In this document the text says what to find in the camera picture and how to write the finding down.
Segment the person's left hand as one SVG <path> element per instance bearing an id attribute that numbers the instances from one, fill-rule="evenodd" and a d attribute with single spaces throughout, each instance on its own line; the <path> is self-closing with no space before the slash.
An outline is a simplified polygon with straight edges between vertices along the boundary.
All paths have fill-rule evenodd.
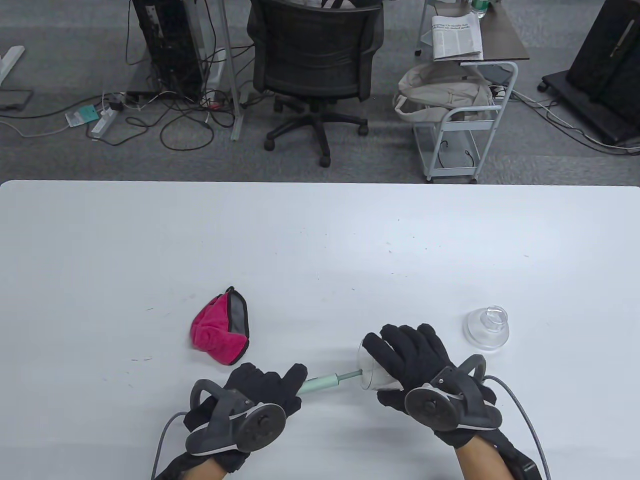
<path id="1" fill-rule="evenodd" d="M 254 403 L 274 403 L 281 406 L 290 417 L 302 406 L 298 396 L 304 381 L 307 379 L 307 367 L 295 363 L 281 376 L 277 372 L 263 372 L 254 364 L 246 362 L 238 366 L 227 379 L 225 389 L 236 390 Z M 237 450 L 229 450 L 211 455 L 206 460 L 190 467 L 183 474 L 184 479 L 223 479 L 229 473 L 235 473 L 249 458 L 249 454 Z"/>

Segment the person's right hand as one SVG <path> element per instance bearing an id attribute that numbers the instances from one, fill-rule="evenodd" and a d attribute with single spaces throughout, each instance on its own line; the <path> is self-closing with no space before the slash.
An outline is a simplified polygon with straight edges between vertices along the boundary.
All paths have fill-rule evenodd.
<path id="1" fill-rule="evenodd" d="M 454 368 L 448 352 L 434 327 L 423 323 L 418 327 L 386 324 L 379 334 L 368 333 L 362 340 L 363 349 L 393 379 L 400 382 L 400 390 L 377 391 L 377 400 L 384 407 L 390 407 L 407 414 L 405 400 L 409 391 L 430 383 L 444 368 Z M 473 379 L 484 401 L 495 406 L 497 398 L 492 389 Z M 502 455 L 509 448 L 509 441 L 500 430 L 435 430 L 434 434 L 455 450 L 466 446 L 472 439 L 479 438 L 491 444 Z"/>

